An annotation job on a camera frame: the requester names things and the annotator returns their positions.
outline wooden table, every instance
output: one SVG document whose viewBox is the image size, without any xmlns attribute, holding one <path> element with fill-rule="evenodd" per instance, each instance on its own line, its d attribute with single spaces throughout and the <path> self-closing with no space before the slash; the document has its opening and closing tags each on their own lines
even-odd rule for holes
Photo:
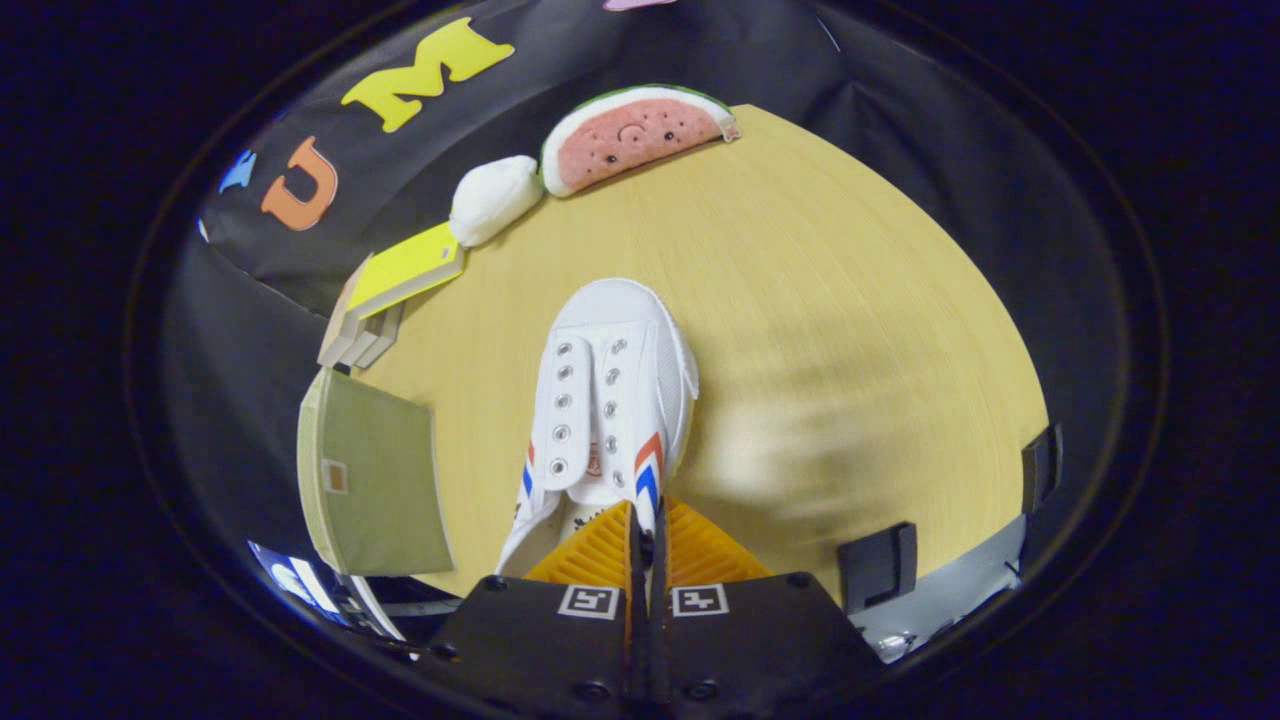
<svg viewBox="0 0 1280 720">
<path fill-rule="evenodd" d="M 666 491 L 776 573 L 838 598 L 837 544 L 910 520 L 918 573 L 1018 515 L 1021 448 L 1047 425 L 1004 305 L 901 192 L 806 131 L 735 108 L 716 142 L 566 200 L 548 196 L 407 302 L 355 375 L 435 410 L 466 594 L 508 532 L 552 319 L 582 284 L 635 278 L 692 346 L 701 398 Z"/>
</svg>

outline white sneaker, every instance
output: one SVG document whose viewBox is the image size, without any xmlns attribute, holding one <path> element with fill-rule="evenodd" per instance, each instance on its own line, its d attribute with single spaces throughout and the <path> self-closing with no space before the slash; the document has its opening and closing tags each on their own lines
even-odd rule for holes
<svg viewBox="0 0 1280 720">
<path fill-rule="evenodd" d="M 538 369 L 516 520 L 495 574 L 525 575 L 572 534 L 571 520 L 622 500 L 653 532 L 696 397 L 692 352 L 652 290 L 614 278 L 573 293 Z"/>
</svg>

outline watermelon plush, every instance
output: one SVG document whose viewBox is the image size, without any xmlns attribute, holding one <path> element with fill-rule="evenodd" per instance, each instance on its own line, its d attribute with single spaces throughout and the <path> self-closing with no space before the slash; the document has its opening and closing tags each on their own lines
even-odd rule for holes
<svg viewBox="0 0 1280 720">
<path fill-rule="evenodd" d="M 740 136 L 722 102 L 686 87 L 644 85 L 602 95 L 564 117 L 543 145 L 547 191 L 567 197 L 618 173 L 716 137 Z"/>
</svg>

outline letter m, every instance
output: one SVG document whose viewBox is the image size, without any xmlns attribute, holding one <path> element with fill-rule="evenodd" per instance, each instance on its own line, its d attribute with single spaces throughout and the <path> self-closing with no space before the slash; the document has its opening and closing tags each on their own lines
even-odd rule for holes
<svg viewBox="0 0 1280 720">
<path fill-rule="evenodd" d="M 422 109 L 421 100 L 401 95 L 436 97 L 444 92 L 440 65 L 449 67 L 449 81 L 462 82 L 506 60 L 511 45 L 494 45 L 471 29 L 471 18 L 460 18 L 417 44 L 413 65 L 378 70 L 357 82 L 342 104 L 364 102 L 383 119 L 383 132 L 396 132 Z"/>
</svg>

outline green book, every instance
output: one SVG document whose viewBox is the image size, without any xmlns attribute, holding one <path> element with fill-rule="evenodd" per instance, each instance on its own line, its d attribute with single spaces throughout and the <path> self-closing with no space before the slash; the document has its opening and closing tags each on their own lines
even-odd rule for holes
<svg viewBox="0 0 1280 720">
<path fill-rule="evenodd" d="M 430 409 L 321 368 L 298 410 L 298 489 L 311 543 L 335 571 L 453 569 Z"/>
</svg>

